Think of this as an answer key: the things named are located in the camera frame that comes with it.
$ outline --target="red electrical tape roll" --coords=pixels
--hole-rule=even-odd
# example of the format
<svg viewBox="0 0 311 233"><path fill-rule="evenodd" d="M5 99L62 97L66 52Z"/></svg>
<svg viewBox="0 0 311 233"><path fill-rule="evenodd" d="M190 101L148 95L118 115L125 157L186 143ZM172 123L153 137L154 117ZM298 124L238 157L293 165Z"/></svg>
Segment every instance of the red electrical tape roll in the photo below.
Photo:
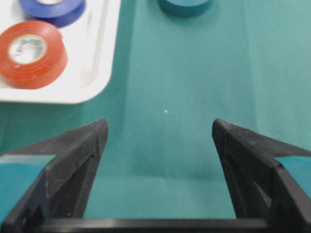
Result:
<svg viewBox="0 0 311 233"><path fill-rule="evenodd" d="M13 87L44 87L62 74L67 60L62 35L49 23L26 21L0 35L0 75Z"/></svg>

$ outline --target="electrical tape roll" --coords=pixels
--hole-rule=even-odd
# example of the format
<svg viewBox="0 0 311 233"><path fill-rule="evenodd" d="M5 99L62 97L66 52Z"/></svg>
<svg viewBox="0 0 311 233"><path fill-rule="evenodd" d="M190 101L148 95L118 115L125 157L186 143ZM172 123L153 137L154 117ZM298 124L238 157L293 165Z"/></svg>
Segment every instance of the electrical tape roll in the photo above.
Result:
<svg viewBox="0 0 311 233"><path fill-rule="evenodd" d="M19 0L27 19L65 27L75 22L86 8L86 0Z"/></svg>
<svg viewBox="0 0 311 233"><path fill-rule="evenodd" d="M193 17L203 14L212 0L158 0L160 7L177 17Z"/></svg>
<svg viewBox="0 0 311 233"><path fill-rule="evenodd" d="M67 61L62 35L49 23L26 21L0 35L0 75L13 87L44 87L63 73Z"/></svg>

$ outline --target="green tablecloth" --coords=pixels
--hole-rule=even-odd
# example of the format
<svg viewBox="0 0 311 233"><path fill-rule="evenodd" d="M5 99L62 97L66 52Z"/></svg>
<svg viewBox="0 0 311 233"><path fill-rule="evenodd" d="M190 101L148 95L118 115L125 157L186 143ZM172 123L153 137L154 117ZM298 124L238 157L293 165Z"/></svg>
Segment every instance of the green tablecloth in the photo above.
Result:
<svg viewBox="0 0 311 233"><path fill-rule="evenodd" d="M106 118L86 217L235 217L211 138L223 118L311 148L311 1L214 0L196 18L123 0L111 82L79 105L0 104L0 150Z"/></svg>

